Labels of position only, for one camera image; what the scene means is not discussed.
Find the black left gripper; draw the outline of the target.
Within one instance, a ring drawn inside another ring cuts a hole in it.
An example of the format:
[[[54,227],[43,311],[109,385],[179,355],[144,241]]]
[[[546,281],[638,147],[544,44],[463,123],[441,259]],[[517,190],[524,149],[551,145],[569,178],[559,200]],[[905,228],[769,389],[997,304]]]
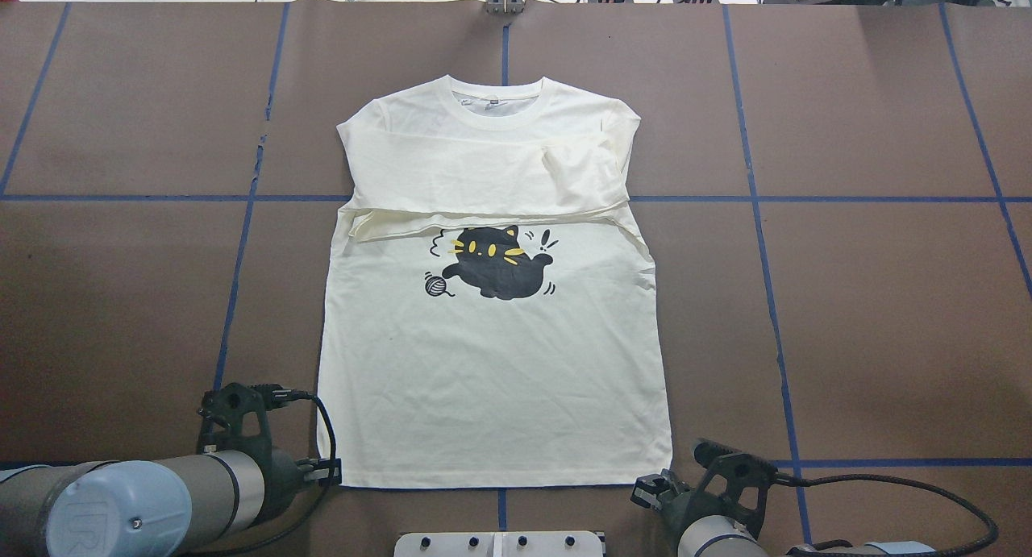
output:
[[[277,519],[312,483],[324,488],[342,484],[340,458],[295,460],[286,451],[270,447],[268,453],[256,457],[256,463],[264,484],[263,503],[257,519]]]

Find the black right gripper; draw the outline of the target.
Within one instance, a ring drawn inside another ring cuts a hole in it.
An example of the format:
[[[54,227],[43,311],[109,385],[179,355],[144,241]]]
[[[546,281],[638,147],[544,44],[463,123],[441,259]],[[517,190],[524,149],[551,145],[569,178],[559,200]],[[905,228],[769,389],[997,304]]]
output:
[[[673,472],[638,477],[630,500],[659,514],[667,538],[681,538],[690,525],[706,517],[725,516],[718,496],[690,487]]]

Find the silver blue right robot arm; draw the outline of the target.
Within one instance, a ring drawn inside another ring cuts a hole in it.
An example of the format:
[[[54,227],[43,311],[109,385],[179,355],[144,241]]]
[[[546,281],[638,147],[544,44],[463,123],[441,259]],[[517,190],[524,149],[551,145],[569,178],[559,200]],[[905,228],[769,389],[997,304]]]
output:
[[[725,509],[704,507],[690,513],[687,509],[694,488],[668,470],[659,476],[640,476],[631,491],[631,501],[651,509],[660,516],[664,535],[677,556],[767,556],[757,535],[744,523],[734,520]],[[851,542],[835,539],[817,545],[799,546],[804,556],[826,556],[842,553],[847,556],[895,556],[933,552],[933,547],[917,540]]]

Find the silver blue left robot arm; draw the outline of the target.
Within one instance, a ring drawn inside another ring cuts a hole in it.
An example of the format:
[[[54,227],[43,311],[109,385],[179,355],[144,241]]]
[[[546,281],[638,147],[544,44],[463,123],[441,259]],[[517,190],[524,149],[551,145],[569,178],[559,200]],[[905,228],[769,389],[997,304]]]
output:
[[[277,519],[338,458],[259,461],[207,451],[158,461],[32,464],[2,472],[4,556],[180,556]]]

